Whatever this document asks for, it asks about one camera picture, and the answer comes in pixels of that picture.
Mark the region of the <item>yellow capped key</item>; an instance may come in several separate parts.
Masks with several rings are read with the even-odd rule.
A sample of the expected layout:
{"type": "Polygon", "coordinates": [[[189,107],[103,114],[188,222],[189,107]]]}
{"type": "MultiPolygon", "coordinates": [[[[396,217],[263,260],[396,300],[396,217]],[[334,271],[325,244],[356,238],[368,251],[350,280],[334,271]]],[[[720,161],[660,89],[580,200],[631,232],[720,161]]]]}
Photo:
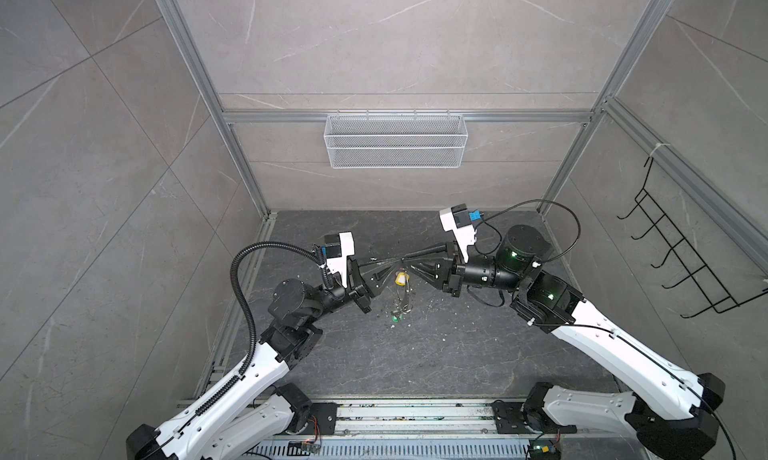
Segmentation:
{"type": "Polygon", "coordinates": [[[395,276],[395,283],[399,286],[408,287],[410,284],[409,275],[405,271],[399,271],[395,276]]]}

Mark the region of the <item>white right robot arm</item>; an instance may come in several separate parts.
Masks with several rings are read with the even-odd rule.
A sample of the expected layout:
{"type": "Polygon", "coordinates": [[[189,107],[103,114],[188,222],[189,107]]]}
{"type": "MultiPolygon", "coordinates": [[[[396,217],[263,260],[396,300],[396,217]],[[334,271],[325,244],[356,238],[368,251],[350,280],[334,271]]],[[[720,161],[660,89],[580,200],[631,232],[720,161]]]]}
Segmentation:
{"type": "Polygon", "coordinates": [[[521,408],[530,429],[628,434],[661,459],[703,458],[720,433],[716,410],[724,382],[668,361],[622,330],[580,291],[544,270],[551,250],[536,228],[518,224],[492,255],[470,255],[454,241],[407,254],[402,262],[453,296],[471,287],[509,293],[511,308],[530,326],[588,355],[627,387],[600,393],[538,382],[521,408]]]}

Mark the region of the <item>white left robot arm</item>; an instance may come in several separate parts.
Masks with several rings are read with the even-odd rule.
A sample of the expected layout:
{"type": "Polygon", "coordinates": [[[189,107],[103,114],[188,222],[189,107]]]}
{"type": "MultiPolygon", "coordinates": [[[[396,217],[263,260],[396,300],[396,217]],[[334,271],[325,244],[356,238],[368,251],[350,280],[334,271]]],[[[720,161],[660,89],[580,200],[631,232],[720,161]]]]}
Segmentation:
{"type": "Polygon", "coordinates": [[[158,427],[136,428],[126,440],[130,459],[236,459],[260,441],[309,422],[311,400],[294,384],[280,385],[314,348],[315,323],[347,304],[362,311],[384,288],[396,263],[358,265],[346,258],[341,271],[321,270],[319,286],[291,278],[278,284],[269,326],[249,330],[245,357],[193,404],[158,427]]]}

